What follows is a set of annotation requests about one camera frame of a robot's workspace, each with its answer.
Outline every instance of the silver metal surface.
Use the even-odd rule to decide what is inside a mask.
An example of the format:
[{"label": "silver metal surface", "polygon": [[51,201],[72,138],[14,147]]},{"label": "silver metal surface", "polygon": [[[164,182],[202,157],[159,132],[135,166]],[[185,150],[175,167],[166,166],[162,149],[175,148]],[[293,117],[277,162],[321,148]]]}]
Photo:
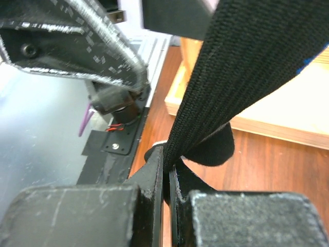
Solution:
[{"label": "silver metal surface", "polygon": [[113,144],[112,144],[112,148],[113,148],[114,150],[117,150],[119,147],[120,147],[120,145],[117,144],[117,143],[113,143]]},{"label": "silver metal surface", "polygon": [[[140,53],[142,47],[153,45],[156,36],[143,31],[130,41]],[[156,47],[169,43],[170,36],[159,36]],[[140,55],[157,64],[149,68],[151,102],[166,53],[154,49],[152,54],[144,51]],[[78,138],[87,104],[87,90],[81,80],[32,75],[1,64],[0,221],[22,189],[76,183],[86,159],[80,154],[91,129],[99,128],[89,123]]]}]

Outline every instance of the black fabric strap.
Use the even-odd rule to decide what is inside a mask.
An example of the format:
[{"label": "black fabric strap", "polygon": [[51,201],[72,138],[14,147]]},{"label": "black fabric strap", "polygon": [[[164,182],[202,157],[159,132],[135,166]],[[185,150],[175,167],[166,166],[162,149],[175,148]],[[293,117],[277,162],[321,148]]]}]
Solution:
[{"label": "black fabric strap", "polygon": [[291,80],[328,41],[329,1],[220,0],[164,149],[164,171]]}]

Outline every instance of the red wire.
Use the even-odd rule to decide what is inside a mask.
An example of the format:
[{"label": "red wire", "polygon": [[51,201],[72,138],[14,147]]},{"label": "red wire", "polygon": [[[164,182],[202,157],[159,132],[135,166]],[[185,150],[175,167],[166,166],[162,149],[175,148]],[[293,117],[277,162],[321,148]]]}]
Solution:
[{"label": "red wire", "polygon": [[106,129],[106,131],[115,131],[115,130],[119,130],[119,131],[121,131],[121,130],[123,130],[124,129],[124,125],[122,124],[122,123],[120,123],[120,124],[117,124],[117,125],[110,125],[107,129]]}]

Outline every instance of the metal bracket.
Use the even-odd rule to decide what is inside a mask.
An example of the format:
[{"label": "metal bracket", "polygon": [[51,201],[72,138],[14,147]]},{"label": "metal bracket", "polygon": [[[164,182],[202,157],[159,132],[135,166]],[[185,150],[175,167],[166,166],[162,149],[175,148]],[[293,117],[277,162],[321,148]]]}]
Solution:
[{"label": "metal bracket", "polygon": [[131,44],[139,51],[139,54],[149,65],[149,82],[150,89],[144,89],[143,94],[138,96],[136,103],[141,109],[139,123],[137,125],[136,134],[127,155],[109,152],[104,147],[106,141],[111,142],[113,133],[92,130],[82,155],[87,156],[85,165],[81,171],[77,184],[115,184],[124,182],[129,176],[137,147],[147,120],[150,104],[157,85],[157,81],[161,72],[162,64],[169,45],[169,39],[165,34],[156,34],[147,36],[142,35],[131,41]]},{"label": "metal bracket", "polygon": [[[142,95],[135,101],[139,109],[143,109],[149,96],[150,88],[144,90]],[[110,132],[102,145],[101,151],[128,155],[135,140],[135,136],[140,124],[141,116],[130,125],[126,125],[122,131]]]}]

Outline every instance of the screw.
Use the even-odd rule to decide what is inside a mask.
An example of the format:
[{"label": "screw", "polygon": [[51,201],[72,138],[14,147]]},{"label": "screw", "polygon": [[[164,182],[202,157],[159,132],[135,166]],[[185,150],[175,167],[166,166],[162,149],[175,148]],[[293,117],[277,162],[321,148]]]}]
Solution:
[{"label": "screw", "polygon": [[113,143],[113,144],[112,144],[112,148],[113,148],[114,150],[117,150],[119,147],[120,147],[120,145],[117,144],[117,143]]},{"label": "screw", "polygon": [[24,44],[22,45],[21,52],[27,58],[35,58],[38,50],[32,44]]},{"label": "screw", "polygon": [[122,18],[121,18],[121,16],[119,14],[116,14],[115,15],[115,19],[116,19],[117,22],[121,22],[122,21]]}]

